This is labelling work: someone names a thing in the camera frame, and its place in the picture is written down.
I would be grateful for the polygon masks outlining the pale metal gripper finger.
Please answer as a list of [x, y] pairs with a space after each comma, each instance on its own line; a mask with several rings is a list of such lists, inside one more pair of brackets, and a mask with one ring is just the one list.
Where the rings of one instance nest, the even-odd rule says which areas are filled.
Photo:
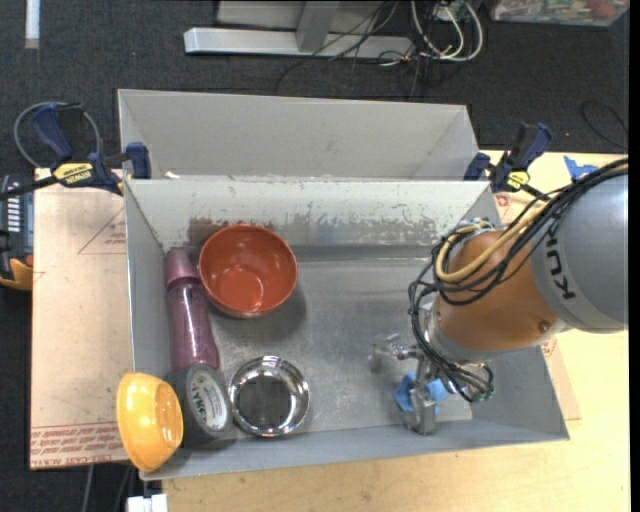
[[397, 347], [389, 343], [375, 343], [369, 355], [369, 369], [372, 373], [388, 371], [398, 362]]
[[382, 351], [391, 358], [416, 357], [416, 346], [405, 343], [398, 333], [394, 333], [385, 339]]

